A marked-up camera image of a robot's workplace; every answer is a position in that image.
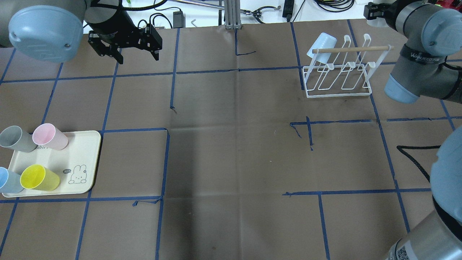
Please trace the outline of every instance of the light blue cup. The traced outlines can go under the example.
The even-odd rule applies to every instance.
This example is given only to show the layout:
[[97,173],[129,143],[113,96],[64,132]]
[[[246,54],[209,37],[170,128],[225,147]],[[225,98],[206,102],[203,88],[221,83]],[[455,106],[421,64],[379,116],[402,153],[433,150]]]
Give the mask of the light blue cup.
[[0,167],[0,192],[18,193],[22,191],[24,188],[21,186],[20,178],[21,175]]

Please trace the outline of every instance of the power adapter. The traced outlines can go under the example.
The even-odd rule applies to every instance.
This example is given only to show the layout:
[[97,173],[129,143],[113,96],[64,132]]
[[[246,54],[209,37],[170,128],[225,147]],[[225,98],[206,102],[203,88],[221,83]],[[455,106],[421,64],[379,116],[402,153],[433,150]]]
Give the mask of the power adapter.
[[184,17],[183,11],[173,12],[173,28],[184,27],[186,27],[186,17]]
[[282,11],[282,17],[286,18],[288,22],[290,22],[290,20],[292,19],[293,3],[294,0],[286,0],[284,2],[284,10]]

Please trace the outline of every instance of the plastic cup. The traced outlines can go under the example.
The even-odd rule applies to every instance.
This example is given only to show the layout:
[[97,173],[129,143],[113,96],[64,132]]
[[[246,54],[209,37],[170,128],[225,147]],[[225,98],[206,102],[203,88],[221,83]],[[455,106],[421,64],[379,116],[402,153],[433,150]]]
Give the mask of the plastic cup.
[[52,191],[59,185],[57,174],[39,164],[27,167],[21,175],[21,186],[26,189]]
[[0,134],[0,146],[21,152],[32,152],[37,145],[32,136],[17,125],[10,126]]
[[21,186],[20,178],[19,174],[0,167],[0,192],[18,193],[22,191],[24,188]]
[[[337,43],[337,38],[325,32],[322,32],[316,39],[315,43],[313,43],[310,50],[306,53],[306,55],[313,58],[314,57],[313,50],[334,48],[336,43]],[[329,58],[330,58],[330,53],[318,53],[316,56],[316,60],[323,64],[326,64]]]
[[50,123],[39,125],[32,134],[32,140],[55,150],[63,150],[69,143],[69,139],[59,129]]

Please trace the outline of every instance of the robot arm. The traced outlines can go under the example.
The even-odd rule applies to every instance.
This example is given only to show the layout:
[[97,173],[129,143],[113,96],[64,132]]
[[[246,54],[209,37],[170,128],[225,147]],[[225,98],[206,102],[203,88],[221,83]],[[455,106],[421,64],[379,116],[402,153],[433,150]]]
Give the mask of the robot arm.
[[462,48],[462,14],[416,0],[393,4],[369,3],[368,20],[384,18],[408,38],[385,87],[385,93],[402,103],[420,95],[462,103],[462,72],[445,63]]
[[[369,3],[368,20],[385,19],[408,38],[385,93],[402,103],[420,95],[462,103],[462,71],[445,63],[462,49],[462,14],[416,0]],[[462,225],[462,127],[443,143],[433,164],[430,185],[437,204]]]
[[77,54],[85,21],[93,29],[88,43],[98,55],[109,55],[123,64],[118,48],[136,47],[159,60],[160,35],[151,24],[137,28],[121,6],[120,0],[0,1],[0,47],[14,46],[38,60],[65,62]]

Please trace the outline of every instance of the wooden dowel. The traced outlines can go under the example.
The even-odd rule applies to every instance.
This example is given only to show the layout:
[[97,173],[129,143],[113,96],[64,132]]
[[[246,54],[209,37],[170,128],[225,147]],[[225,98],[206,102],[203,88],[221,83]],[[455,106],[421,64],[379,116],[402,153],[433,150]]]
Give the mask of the wooden dowel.
[[393,50],[395,47],[388,46],[372,46],[372,47],[353,47],[353,48],[331,48],[331,49],[313,49],[313,53],[330,53],[330,52],[360,52],[360,51],[375,51],[375,50]]

